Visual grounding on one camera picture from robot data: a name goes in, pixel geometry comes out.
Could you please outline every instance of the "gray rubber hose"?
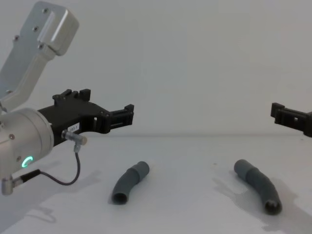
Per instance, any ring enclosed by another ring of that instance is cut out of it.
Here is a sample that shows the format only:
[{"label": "gray rubber hose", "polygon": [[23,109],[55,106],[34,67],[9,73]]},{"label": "gray rubber hose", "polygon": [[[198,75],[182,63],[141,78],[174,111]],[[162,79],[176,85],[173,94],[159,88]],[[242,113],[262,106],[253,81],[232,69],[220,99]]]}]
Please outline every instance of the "gray rubber hose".
[{"label": "gray rubber hose", "polygon": [[282,203],[275,186],[258,168],[241,159],[235,163],[234,171],[238,177],[246,181],[258,192],[263,209],[267,214],[277,215],[282,211]]},{"label": "gray rubber hose", "polygon": [[112,193],[112,202],[118,205],[126,204],[129,200],[131,189],[140,183],[149,172],[150,167],[146,162],[139,162],[129,168],[115,185]]}]

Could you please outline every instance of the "black cable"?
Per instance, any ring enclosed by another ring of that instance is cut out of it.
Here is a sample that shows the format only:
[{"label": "black cable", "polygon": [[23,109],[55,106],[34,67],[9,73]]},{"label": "black cable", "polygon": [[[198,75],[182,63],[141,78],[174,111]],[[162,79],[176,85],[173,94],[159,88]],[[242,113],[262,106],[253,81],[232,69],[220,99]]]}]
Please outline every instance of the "black cable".
[{"label": "black cable", "polygon": [[30,179],[35,178],[36,176],[39,176],[40,172],[41,172],[40,170],[34,170],[30,173],[21,175],[20,179],[23,181],[23,183],[25,183],[25,182],[29,181]]},{"label": "black cable", "polygon": [[50,174],[48,174],[46,172],[40,171],[40,174],[44,175],[46,177],[49,177],[51,180],[53,180],[54,182],[56,182],[56,183],[58,183],[60,185],[69,186],[69,185],[74,184],[78,180],[79,175],[80,175],[80,159],[79,159],[78,153],[75,153],[75,156],[76,156],[76,160],[77,160],[77,173],[76,173],[75,178],[71,182],[62,182],[62,181],[56,179],[55,177],[53,177],[52,175],[50,175]]}]

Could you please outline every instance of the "cable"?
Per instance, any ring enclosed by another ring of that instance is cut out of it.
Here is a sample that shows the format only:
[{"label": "cable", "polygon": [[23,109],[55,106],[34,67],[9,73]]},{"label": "cable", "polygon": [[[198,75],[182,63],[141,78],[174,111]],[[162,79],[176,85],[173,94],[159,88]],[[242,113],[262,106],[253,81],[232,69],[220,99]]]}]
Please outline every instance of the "cable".
[{"label": "cable", "polygon": [[77,173],[76,173],[75,178],[71,182],[62,182],[62,181],[56,179],[55,177],[53,177],[52,175],[50,175],[50,174],[48,174],[46,172],[40,171],[40,174],[44,175],[46,177],[49,177],[51,180],[53,180],[54,182],[56,182],[56,183],[58,183],[60,185],[69,186],[69,185],[74,184],[78,180],[79,175],[80,175],[80,159],[79,159],[78,153],[75,153],[75,156],[76,156],[76,160],[77,160]]}]

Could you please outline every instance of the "green indicator light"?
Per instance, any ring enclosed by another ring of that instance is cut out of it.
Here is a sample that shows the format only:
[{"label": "green indicator light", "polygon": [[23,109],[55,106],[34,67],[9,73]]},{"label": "green indicator light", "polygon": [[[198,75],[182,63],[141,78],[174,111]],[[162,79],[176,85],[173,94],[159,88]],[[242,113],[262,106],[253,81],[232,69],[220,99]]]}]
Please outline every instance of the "green indicator light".
[{"label": "green indicator light", "polygon": [[24,162],[21,164],[21,167],[27,167],[30,162],[34,161],[32,156],[25,158]]}]

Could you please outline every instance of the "white surface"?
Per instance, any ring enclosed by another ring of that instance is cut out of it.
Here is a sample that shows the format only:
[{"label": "white surface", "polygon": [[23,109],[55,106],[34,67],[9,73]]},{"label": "white surface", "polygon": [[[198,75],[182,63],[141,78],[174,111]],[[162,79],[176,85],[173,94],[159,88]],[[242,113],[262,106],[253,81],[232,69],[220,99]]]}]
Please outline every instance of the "white surface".
[{"label": "white surface", "polygon": [[[60,145],[29,170],[70,179],[72,146]],[[0,233],[310,234],[311,152],[311,139],[303,136],[91,138],[75,185],[40,176],[0,197]],[[272,179],[280,215],[263,214],[257,194],[235,176],[241,158]],[[140,160],[152,166],[150,174],[126,205],[109,204],[116,181]]]},{"label": "white surface", "polygon": [[[0,66],[36,1],[1,0]],[[271,103],[311,110],[312,1],[50,2],[80,29],[27,106],[90,88],[108,110],[136,106],[134,126],[114,135],[289,133],[272,126]]]}]

